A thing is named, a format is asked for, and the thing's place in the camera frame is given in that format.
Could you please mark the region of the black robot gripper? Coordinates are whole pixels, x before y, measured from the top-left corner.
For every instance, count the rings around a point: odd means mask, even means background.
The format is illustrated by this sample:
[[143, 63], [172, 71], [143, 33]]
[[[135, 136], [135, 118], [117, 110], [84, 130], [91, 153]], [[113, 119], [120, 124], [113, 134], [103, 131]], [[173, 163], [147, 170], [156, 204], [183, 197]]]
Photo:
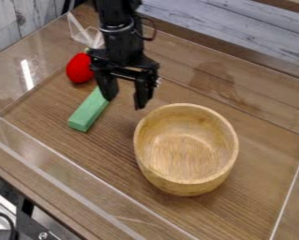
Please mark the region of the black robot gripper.
[[153, 95], [159, 64], [144, 54], [144, 42], [153, 37], [143, 35], [140, 26], [101, 26], [103, 49], [88, 49], [89, 68], [101, 95], [112, 101], [119, 93], [117, 78], [135, 81], [135, 109], [144, 109]]

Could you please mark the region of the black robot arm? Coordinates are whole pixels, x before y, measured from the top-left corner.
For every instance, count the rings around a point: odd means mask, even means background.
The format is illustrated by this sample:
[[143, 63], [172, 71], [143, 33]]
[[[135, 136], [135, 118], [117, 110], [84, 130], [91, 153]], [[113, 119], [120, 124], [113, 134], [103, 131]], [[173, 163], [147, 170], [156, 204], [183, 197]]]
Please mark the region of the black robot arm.
[[99, 14], [99, 30], [104, 38], [104, 48], [89, 48], [89, 70], [101, 95], [112, 101], [119, 93], [117, 80], [133, 82], [135, 109], [144, 109], [153, 95], [159, 79], [159, 63], [144, 54], [143, 17], [136, 9], [141, 0], [93, 0]]

